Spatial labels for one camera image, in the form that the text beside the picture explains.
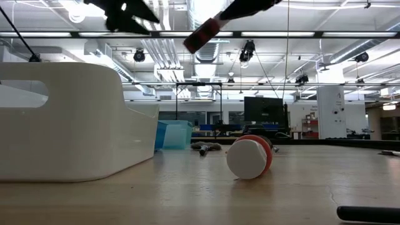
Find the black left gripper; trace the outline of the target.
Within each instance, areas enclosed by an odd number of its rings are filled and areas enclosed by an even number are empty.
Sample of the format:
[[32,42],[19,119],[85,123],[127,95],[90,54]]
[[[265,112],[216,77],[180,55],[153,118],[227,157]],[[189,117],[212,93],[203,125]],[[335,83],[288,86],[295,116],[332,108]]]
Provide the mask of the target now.
[[[159,22],[159,18],[143,0],[83,0],[85,4],[93,4],[101,8],[105,14],[110,14],[105,22],[107,30],[112,33],[149,34],[149,31],[130,16],[139,17],[151,22]],[[124,14],[118,12],[126,3]]]

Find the white plastic caddy with handle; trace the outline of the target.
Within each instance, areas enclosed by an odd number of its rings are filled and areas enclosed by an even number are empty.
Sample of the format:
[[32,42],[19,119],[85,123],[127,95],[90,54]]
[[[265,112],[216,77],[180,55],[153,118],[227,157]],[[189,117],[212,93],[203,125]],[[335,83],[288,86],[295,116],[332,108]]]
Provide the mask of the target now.
[[41,81],[39,107],[0,108],[0,182],[106,178],[154,155],[159,106],[126,105],[119,74],[85,62],[4,62],[1,80]]

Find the grey bristle brush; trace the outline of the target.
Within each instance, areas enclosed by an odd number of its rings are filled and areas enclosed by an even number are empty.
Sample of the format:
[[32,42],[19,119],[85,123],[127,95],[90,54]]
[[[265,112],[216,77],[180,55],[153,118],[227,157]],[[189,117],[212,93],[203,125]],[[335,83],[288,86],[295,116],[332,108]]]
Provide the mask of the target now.
[[205,156],[209,151],[220,151],[221,145],[213,142],[195,142],[191,144],[193,151],[198,151],[200,156]]

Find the black cylindrical handle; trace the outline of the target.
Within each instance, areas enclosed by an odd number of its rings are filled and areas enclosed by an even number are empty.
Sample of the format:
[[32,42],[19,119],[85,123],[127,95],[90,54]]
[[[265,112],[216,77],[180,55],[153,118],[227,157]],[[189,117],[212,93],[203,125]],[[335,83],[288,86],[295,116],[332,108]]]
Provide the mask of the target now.
[[400,224],[400,208],[339,206],[336,213],[343,221]]

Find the black overhead light bar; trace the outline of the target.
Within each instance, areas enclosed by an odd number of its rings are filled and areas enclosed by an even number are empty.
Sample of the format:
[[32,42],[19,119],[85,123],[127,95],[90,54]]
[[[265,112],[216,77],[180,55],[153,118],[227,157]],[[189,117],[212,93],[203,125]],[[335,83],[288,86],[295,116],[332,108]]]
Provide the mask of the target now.
[[[78,32],[78,31],[24,31],[26,39],[156,39],[186,38],[191,31],[151,31],[149,35],[123,32]],[[216,34],[221,39],[400,39],[400,31],[221,31]]]

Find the large black monitor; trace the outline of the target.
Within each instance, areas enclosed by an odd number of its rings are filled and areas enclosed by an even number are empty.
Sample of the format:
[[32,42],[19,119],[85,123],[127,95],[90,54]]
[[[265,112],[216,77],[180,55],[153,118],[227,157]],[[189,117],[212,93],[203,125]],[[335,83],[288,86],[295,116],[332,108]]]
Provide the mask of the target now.
[[283,124],[285,122],[283,100],[269,97],[245,97],[244,120]]

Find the black equipment under monitor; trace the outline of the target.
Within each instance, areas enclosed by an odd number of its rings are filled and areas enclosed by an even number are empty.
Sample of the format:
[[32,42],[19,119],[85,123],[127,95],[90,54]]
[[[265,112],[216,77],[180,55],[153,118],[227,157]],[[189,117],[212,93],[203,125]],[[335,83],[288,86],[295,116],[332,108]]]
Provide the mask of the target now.
[[243,127],[243,135],[253,134],[264,136],[268,139],[290,139],[290,135],[279,125],[273,124],[247,124]]

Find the teal translucent plastic bin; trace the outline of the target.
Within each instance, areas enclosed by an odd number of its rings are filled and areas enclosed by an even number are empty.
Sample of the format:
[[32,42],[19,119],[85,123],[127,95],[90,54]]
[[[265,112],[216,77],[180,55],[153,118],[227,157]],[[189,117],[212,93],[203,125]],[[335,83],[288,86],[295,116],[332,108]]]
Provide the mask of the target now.
[[163,149],[186,149],[191,143],[193,125],[184,120],[161,120],[166,125]]

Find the red storage shelf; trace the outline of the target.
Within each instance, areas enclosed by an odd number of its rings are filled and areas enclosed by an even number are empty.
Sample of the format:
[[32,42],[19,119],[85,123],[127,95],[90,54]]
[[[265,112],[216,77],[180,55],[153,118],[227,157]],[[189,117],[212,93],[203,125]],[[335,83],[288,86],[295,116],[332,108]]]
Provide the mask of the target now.
[[315,112],[310,112],[302,119],[302,138],[303,139],[318,139],[319,125]]

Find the white building pillar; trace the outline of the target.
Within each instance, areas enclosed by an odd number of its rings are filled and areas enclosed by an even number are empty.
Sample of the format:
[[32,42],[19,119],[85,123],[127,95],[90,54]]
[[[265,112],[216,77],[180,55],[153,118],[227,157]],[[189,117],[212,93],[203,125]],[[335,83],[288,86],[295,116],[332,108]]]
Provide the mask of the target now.
[[342,67],[319,64],[316,81],[319,139],[345,138],[345,80]]

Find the round silver ceiling duct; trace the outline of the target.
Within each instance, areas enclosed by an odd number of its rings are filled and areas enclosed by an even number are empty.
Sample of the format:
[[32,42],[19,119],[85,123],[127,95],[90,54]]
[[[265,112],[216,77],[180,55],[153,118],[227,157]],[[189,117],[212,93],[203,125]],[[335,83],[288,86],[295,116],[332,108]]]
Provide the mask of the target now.
[[[229,4],[230,0],[186,0],[190,29],[196,30],[209,18],[226,9]],[[217,43],[205,44],[195,53],[195,57],[201,63],[212,63],[218,58],[219,49]]]

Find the diagonal silver ceiling duct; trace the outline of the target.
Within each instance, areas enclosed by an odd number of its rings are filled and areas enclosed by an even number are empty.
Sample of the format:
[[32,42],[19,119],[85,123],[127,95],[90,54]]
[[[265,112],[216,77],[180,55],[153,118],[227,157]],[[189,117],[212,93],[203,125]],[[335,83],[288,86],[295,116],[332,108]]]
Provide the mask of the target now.
[[[400,31],[400,21],[396,23],[390,22],[382,27],[385,31]],[[356,41],[351,45],[345,47],[344,49],[333,54],[329,58],[330,64],[339,64],[343,61],[351,59],[359,54],[366,52],[367,50],[380,45],[381,43],[387,41],[388,39],[362,39]]]

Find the black table rim frame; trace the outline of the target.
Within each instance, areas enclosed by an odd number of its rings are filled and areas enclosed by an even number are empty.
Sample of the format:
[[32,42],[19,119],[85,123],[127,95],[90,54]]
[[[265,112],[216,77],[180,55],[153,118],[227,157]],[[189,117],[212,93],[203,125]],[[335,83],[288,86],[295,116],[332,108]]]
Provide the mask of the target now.
[[274,145],[327,145],[400,151],[400,141],[372,141],[363,139],[272,139],[271,142]]

